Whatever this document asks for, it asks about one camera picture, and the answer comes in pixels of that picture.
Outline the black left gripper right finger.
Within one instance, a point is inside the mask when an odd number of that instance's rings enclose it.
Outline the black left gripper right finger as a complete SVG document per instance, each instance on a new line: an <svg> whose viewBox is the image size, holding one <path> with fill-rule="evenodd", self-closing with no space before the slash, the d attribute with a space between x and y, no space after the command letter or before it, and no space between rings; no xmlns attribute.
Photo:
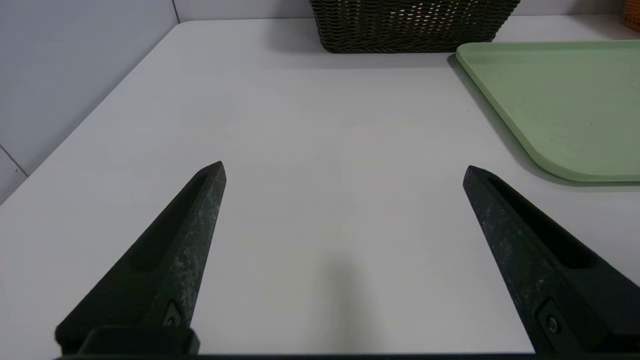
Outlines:
<svg viewBox="0 0 640 360"><path fill-rule="evenodd" d="M496 174L462 187L537 354L639 355L638 285Z"/></svg>

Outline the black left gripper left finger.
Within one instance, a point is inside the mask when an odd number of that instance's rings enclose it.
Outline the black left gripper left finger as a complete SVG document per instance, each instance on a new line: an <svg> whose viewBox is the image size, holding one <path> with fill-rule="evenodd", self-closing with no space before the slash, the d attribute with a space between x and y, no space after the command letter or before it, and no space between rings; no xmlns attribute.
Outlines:
<svg viewBox="0 0 640 360"><path fill-rule="evenodd" d="M197 354L191 328L226 170L190 178L55 329L62 354Z"/></svg>

